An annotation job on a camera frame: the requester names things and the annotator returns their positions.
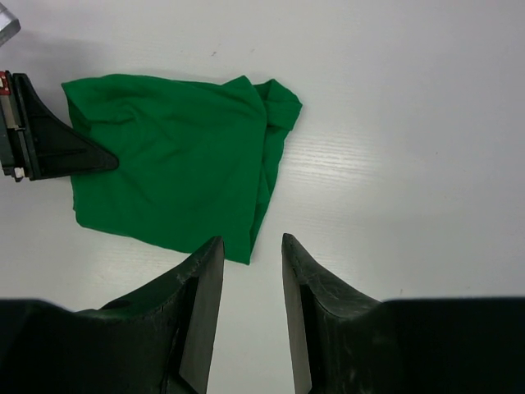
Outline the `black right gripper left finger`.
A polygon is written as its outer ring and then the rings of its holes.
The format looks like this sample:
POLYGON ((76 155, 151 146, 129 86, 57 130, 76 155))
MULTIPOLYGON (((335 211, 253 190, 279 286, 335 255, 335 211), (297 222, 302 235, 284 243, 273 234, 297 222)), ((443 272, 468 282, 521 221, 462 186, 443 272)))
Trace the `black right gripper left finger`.
POLYGON ((87 393, 205 393, 221 303, 225 247, 215 236, 142 287, 87 309, 87 393))

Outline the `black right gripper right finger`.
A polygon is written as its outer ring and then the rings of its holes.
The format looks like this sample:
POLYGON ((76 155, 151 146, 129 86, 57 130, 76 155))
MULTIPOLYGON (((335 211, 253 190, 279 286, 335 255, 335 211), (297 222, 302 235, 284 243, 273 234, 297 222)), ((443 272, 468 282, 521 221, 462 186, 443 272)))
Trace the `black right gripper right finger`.
POLYGON ((394 323, 386 305, 328 271, 291 234, 281 253, 295 392, 392 393, 394 323))

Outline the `green t-shirt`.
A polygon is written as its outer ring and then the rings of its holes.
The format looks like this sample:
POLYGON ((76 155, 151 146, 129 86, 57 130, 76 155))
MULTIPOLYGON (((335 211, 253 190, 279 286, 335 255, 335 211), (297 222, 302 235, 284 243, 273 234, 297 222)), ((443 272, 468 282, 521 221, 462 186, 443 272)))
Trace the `green t-shirt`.
POLYGON ((302 110, 296 94, 245 76, 218 85, 109 75, 62 88, 75 131, 119 161, 72 177, 82 227, 184 253, 220 236, 229 260, 249 264, 302 110))

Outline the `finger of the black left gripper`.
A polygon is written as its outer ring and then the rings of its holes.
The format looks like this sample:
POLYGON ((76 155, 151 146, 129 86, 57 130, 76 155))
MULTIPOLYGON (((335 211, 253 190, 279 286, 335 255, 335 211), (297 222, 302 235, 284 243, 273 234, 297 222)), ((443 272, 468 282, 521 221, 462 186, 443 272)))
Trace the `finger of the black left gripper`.
POLYGON ((112 171, 117 157, 59 120, 26 74, 11 76, 11 177, 17 181, 112 171))

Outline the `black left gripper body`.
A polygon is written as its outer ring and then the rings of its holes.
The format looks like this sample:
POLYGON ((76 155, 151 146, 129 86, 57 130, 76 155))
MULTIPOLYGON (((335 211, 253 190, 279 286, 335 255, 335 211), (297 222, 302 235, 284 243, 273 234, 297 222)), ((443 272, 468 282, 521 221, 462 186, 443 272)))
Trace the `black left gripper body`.
POLYGON ((9 71, 1 71, 1 164, 5 176, 16 181, 25 177, 18 130, 21 119, 9 71))

